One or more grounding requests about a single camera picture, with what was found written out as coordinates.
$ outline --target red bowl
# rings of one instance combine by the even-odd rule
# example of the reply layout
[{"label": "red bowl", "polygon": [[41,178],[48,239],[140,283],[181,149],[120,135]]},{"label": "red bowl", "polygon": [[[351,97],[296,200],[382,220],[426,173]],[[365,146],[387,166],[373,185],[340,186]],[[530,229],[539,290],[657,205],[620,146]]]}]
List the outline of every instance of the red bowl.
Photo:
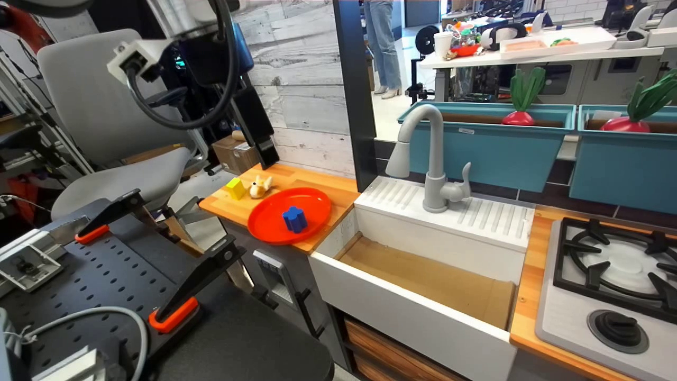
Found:
[{"label": "red bowl", "polygon": [[473,53],[478,53],[479,45],[466,45],[466,46],[453,46],[451,52],[457,58],[471,58]]}]

